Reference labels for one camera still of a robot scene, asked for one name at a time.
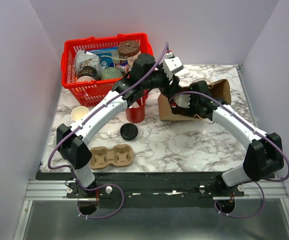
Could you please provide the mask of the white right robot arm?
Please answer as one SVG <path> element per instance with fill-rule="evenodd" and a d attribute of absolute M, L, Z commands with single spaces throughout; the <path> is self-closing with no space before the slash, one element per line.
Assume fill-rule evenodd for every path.
<path fill-rule="evenodd" d="M 268 134 L 255 127 L 238 113 L 223 97 L 213 96 L 205 81 L 198 81 L 189 87 L 189 109 L 199 116 L 221 125 L 245 148 L 246 154 L 241 165 L 223 172 L 214 184 L 215 192 L 226 196 L 233 186 L 259 181 L 284 167 L 281 137 Z"/>

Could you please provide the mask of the brown paper bag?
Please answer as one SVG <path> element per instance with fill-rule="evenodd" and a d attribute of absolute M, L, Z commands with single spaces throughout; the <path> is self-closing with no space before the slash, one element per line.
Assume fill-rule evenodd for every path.
<path fill-rule="evenodd" d="M 213 99 L 219 101 L 220 103 L 224 105 L 230 105 L 232 103 L 232 97 L 230 92 L 230 83 L 227 79 L 220 79 L 215 82 L 207 83 L 206 79 L 198 78 L 194 82 L 192 82 L 188 86 L 181 87 L 180 86 L 180 92 L 187 92 L 187 91 L 194 91 L 194 92 L 200 92 L 205 95 L 208 95 L 212 97 Z M 198 94 L 190 94 L 190 96 L 200 96 Z M 173 99 L 169 101 L 169 99 L 162 94 L 158 97 L 158 109 L 159 109 L 159 118 L 161 121 L 171 121 L 171 122 L 177 122 L 177 121 L 191 121 L 194 119 L 199 119 L 202 121 L 211 121 L 212 119 L 211 114 L 212 110 L 209 108 L 211 106 L 217 107 L 217 104 L 211 103 L 211 100 L 209 100 L 208 103 L 208 109 L 209 109 L 209 119 L 208 118 L 202 118 L 198 115 L 195 115 L 194 117 L 190 117 L 188 114 L 189 109 L 177 107 L 177 105 L 174 103 Z"/>

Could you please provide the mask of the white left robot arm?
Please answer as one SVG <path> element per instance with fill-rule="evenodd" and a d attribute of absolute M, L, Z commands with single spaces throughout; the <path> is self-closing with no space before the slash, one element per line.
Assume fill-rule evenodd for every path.
<path fill-rule="evenodd" d="M 158 59 L 142 53 L 131 71 L 118 80 L 87 115 L 70 126 L 61 124 L 57 128 L 55 150 L 68 162 L 83 197 L 91 197 L 96 190 L 96 178 L 89 166 L 92 153 L 88 144 L 93 137 L 116 115 L 142 98 L 145 91 L 159 89 L 162 94 L 171 96 L 179 84 L 176 73 L 183 67 L 172 52 L 162 53 Z"/>

